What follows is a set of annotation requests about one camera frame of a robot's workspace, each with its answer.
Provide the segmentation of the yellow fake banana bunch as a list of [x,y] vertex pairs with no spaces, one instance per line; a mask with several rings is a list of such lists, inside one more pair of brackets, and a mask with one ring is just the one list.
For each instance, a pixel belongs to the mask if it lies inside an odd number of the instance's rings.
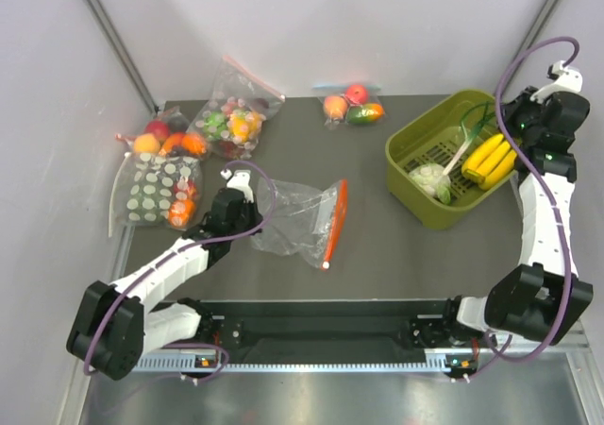
[[471,153],[461,166],[461,173],[482,191],[488,191],[512,171],[516,158],[516,151],[498,133]]

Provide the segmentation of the red-zip bag with food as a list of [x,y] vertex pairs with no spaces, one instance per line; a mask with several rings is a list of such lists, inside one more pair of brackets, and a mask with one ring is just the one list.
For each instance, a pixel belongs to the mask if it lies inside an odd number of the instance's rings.
[[321,191],[304,184],[261,179],[257,203],[268,223],[251,237],[254,249],[278,256],[298,255],[315,268],[328,270],[347,213],[348,181]]

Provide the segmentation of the fake green onion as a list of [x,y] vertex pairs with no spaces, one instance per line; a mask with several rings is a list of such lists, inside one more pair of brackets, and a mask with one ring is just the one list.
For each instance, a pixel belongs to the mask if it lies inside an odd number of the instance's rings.
[[[468,123],[470,117],[476,111],[482,111],[481,116],[476,121],[476,123],[469,127]],[[461,156],[467,151],[470,145],[474,142],[474,140],[479,136],[482,129],[485,127],[487,123],[491,121],[492,118],[495,117],[495,103],[494,102],[482,102],[480,104],[475,105],[465,112],[465,114],[461,117],[460,120],[460,129],[461,134],[463,135],[463,142],[458,148],[455,155],[446,165],[443,175],[447,177],[456,163],[461,159]]]

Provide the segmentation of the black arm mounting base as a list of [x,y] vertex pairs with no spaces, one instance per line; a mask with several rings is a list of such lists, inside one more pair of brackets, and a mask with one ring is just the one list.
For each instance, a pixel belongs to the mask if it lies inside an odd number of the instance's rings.
[[474,351],[449,299],[194,301],[191,343],[225,349],[232,364],[422,363],[428,349]]

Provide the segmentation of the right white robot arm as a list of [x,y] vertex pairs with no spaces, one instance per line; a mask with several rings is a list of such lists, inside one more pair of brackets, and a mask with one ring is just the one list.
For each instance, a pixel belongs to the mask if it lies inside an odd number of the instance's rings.
[[457,312],[440,323],[443,339],[454,346],[488,330],[556,345],[593,300],[593,286],[579,280],[570,248],[578,168],[569,148],[590,103],[569,91],[544,100],[536,92],[527,87],[502,107],[506,130],[532,164],[515,164],[523,213],[519,262],[488,296],[456,297]]

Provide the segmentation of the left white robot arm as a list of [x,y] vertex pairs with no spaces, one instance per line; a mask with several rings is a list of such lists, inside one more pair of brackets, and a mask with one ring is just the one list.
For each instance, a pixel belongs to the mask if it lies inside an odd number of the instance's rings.
[[225,257],[232,241],[260,231],[262,216],[251,187],[228,185],[202,222],[185,231],[158,258],[112,283],[85,290],[66,342],[86,375],[119,381],[149,352],[177,342],[212,343],[209,312],[191,299],[159,304],[180,285]]

